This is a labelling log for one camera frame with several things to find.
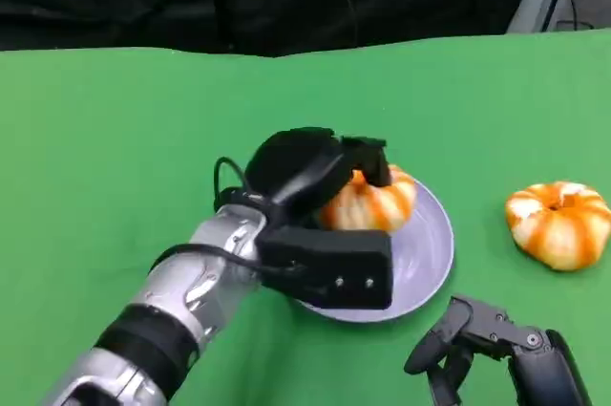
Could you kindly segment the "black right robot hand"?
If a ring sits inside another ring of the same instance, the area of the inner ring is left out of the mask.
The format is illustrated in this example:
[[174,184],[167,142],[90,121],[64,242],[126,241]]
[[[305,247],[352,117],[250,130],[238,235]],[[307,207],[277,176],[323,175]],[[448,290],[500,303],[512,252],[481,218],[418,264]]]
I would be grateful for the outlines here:
[[554,330],[520,326],[506,310],[464,295],[415,345],[404,365],[425,374],[435,405],[461,405],[459,390],[477,355],[507,361],[518,405],[590,405],[575,358]]

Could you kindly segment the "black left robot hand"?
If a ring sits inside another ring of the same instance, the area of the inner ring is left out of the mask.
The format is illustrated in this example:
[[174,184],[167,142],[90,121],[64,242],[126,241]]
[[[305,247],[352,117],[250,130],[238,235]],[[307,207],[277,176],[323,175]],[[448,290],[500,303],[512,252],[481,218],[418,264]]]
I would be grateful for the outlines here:
[[366,183],[390,184],[383,139],[336,136],[322,127],[280,131],[255,152],[244,172],[250,190],[279,206],[293,223],[311,221],[358,170]]

